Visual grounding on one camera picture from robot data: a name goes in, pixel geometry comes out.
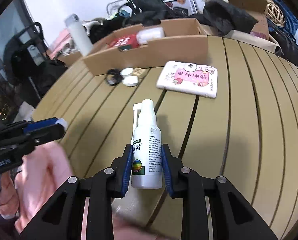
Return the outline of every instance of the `white spray bottle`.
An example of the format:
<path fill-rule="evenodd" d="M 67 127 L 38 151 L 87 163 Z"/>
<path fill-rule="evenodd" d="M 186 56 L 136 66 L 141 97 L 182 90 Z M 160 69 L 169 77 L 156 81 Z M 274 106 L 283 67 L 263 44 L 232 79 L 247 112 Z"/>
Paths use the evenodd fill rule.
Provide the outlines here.
<path fill-rule="evenodd" d="M 153 101 L 145 99 L 133 105 L 133 145 L 131 186 L 162 187 L 161 132 L 153 110 Z"/>

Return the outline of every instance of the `white notebook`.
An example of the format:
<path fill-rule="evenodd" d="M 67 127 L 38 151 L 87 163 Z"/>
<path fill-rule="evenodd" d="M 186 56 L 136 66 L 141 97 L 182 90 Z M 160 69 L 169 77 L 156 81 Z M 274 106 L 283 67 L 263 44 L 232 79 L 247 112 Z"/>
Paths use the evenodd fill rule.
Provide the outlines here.
<path fill-rule="evenodd" d="M 218 71 L 207 65 L 168 61 L 157 81 L 157 88 L 207 98 L 216 98 Z"/>

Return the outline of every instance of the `person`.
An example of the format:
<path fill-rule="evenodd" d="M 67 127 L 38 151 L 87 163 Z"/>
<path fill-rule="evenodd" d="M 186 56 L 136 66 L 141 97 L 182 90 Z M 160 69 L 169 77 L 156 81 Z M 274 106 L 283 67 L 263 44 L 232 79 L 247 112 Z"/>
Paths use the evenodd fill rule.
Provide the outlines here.
<path fill-rule="evenodd" d="M 15 240 L 36 215 L 40 208 L 73 175 L 68 158 L 57 142 L 40 146 L 23 157 L 23 165 L 14 179 L 10 172 L 1 175 L 0 214 L 2 217 L 14 217 L 14 227 L 18 234 L 8 235 L 0 225 L 0 240 Z M 86 199 L 82 222 L 81 240 L 86 239 L 89 198 Z M 157 234 L 150 234 L 137 228 L 119 215 L 113 215 L 113 233 L 115 240 L 164 240 Z"/>

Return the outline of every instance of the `silver bolt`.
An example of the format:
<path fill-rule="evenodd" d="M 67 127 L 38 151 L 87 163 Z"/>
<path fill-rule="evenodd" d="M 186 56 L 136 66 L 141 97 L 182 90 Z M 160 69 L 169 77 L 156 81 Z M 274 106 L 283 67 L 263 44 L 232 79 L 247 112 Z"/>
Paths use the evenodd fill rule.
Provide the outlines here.
<path fill-rule="evenodd" d="M 113 169 L 112 168 L 105 169 L 105 174 L 111 174 L 111 173 L 113 173 Z"/>
<path fill-rule="evenodd" d="M 182 168 L 181 168 L 181 172 L 187 174 L 187 173 L 190 172 L 190 169 L 189 169 L 188 167 L 182 167 Z"/>
<path fill-rule="evenodd" d="M 77 181 L 77 178 L 76 178 L 76 177 L 70 177 L 70 178 L 68 179 L 68 182 L 69 182 L 70 184 L 75 183 L 76 181 Z"/>
<path fill-rule="evenodd" d="M 224 176 L 219 176 L 217 179 L 220 183 L 225 183 L 227 179 Z"/>

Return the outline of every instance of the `tabletop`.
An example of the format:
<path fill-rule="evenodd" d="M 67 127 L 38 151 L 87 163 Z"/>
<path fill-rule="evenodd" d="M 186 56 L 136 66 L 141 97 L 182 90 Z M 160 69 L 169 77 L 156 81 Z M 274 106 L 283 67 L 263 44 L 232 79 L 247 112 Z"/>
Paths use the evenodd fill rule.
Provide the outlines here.
<path fill-rule="evenodd" d="M 151 99 L 172 155 L 201 176 L 227 177 L 281 239 L 298 219 L 298 68 L 235 40 L 209 36 L 208 43 L 209 65 L 218 70 L 216 99 L 157 89 L 162 67 L 146 69 L 137 87 L 111 87 L 78 60 L 33 119 L 68 122 L 60 144 L 75 175 L 90 177 L 122 155 L 132 136 L 133 104 Z M 164 188 L 129 187 L 113 211 L 180 239 L 182 199 Z"/>

